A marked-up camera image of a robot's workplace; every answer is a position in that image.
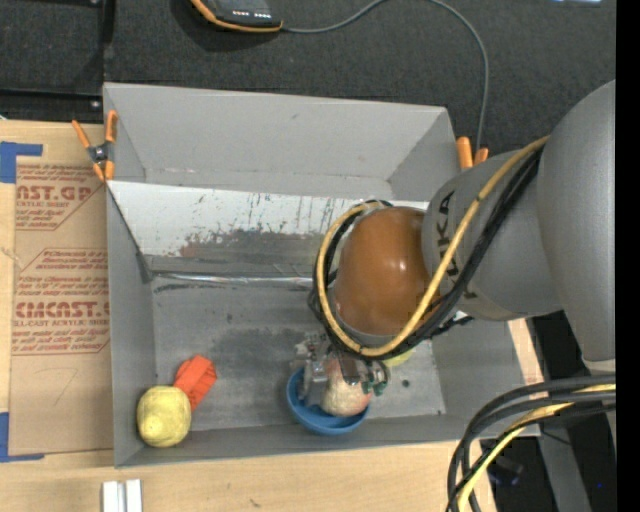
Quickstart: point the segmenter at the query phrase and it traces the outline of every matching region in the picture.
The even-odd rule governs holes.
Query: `gray bin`
[[[458,438],[523,384],[509,329],[475,321],[392,369],[354,432],[299,425],[285,386],[330,224],[370,198],[426,208],[458,172],[443,108],[106,84],[119,115],[108,183],[116,466],[373,448]],[[195,354],[218,381],[178,446],[139,438],[138,399]]]

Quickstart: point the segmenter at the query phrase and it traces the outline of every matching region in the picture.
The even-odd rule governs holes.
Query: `white object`
[[[142,482],[103,482],[100,505],[101,512],[142,512]]]

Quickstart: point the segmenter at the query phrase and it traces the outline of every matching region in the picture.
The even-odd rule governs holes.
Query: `orange clip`
[[[473,159],[473,165],[478,165],[484,162],[489,157],[489,148],[480,148],[476,151],[476,156]]]
[[[196,355],[180,365],[173,385],[187,394],[193,411],[209,392],[217,378],[213,363],[206,357]]]
[[[117,138],[118,114],[115,110],[110,110],[107,114],[107,123],[105,128],[105,142],[100,146],[92,146],[89,142],[87,134],[75,119],[71,121],[71,125],[76,131],[82,147],[87,150],[93,162],[93,171],[96,173],[100,181],[111,180],[115,172],[113,162],[109,160],[109,148],[115,144]]]
[[[460,168],[468,169],[473,167],[473,156],[471,154],[471,141],[469,137],[459,137],[456,140],[458,148],[458,159],[460,160]]]

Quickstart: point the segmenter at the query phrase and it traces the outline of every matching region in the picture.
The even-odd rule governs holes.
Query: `black surface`
[[[367,0],[269,2],[287,26],[321,27]],[[614,0],[599,7],[552,0],[448,4],[468,18],[487,48],[482,142],[494,154],[548,134],[580,99],[616,77]],[[107,23],[104,32],[111,7],[113,30]],[[100,121],[91,102],[106,79],[445,106],[454,133],[475,144],[482,75],[469,31],[427,0],[388,0],[320,35],[217,30],[188,0],[116,0],[106,7],[89,0],[0,0],[0,114],[10,119]],[[583,371],[562,313],[534,325],[552,376]],[[595,512],[616,509],[617,475],[601,420],[570,429]],[[516,440],[505,455],[524,470],[516,486],[496,488],[499,509],[555,512],[536,440]]]

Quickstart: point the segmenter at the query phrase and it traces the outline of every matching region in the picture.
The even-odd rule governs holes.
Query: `black device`
[[[198,12],[219,27],[241,32],[277,32],[282,20],[265,0],[190,0]]]

